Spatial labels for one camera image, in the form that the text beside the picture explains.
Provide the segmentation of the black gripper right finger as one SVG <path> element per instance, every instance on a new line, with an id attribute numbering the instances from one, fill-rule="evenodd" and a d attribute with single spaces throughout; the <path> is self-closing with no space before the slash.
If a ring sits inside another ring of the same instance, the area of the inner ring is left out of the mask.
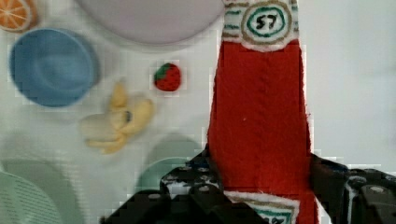
<path id="1" fill-rule="evenodd" d="M 396 224 L 394 175 L 312 155 L 310 182 L 332 224 Z"/>

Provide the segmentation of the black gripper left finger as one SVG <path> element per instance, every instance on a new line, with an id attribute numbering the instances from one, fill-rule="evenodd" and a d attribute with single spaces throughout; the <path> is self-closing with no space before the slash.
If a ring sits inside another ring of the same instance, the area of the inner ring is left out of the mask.
<path id="1" fill-rule="evenodd" d="M 193 187 L 201 185 L 211 185 L 223 190 L 222 177 L 211 158 L 209 146 L 164 175 L 160 180 L 160 191 L 174 199 L 177 195 L 187 195 Z"/>

